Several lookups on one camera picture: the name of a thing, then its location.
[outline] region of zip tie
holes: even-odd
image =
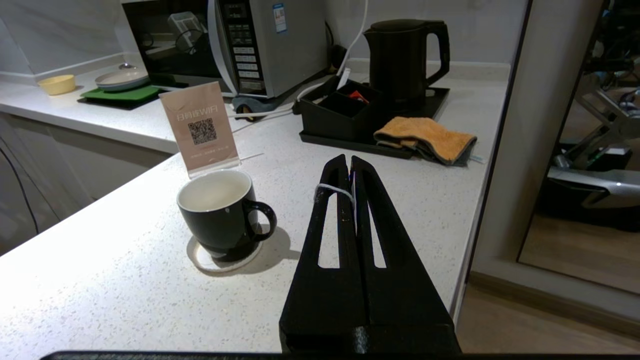
[[[347,197],[349,197],[349,200],[351,201],[351,203],[353,205],[355,205],[355,201],[353,200],[353,195],[351,195],[347,190],[343,190],[343,189],[340,189],[340,188],[336,188],[335,186],[331,186],[331,185],[327,185],[327,184],[322,184],[321,183],[321,184],[318,184],[316,186],[316,193],[318,193],[318,189],[319,188],[327,188],[329,190],[333,190],[335,192],[339,192],[339,193],[342,193],[344,195],[347,195]]]

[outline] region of microwave control panel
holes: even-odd
[[[240,94],[267,95],[248,0],[220,1]]]

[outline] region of kettle lid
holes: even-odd
[[[371,29],[373,31],[382,31],[382,32],[396,32],[396,31],[411,31],[418,30],[427,26],[430,22],[428,20],[417,20],[417,19],[397,19],[397,20],[385,20],[375,22],[371,24]]]

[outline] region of black mug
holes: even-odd
[[[246,258],[278,223],[270,206],[255,201],[251,178],[242,171],[217,170],[197,177],[180,189],[177,202],[193,235],[218,261]],[[268,233],[260,233],[255,210],[269,220]]]

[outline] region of white coaster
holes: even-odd
[[[244,259],[237,261],[215,261],[211,255],[198,243],[194,236],[187,243],[187,256],[189,260],[200,270],[211,273],[229,272],[241,268],[255,258],[260,249],[262,242],[258,243],[253,252]]]

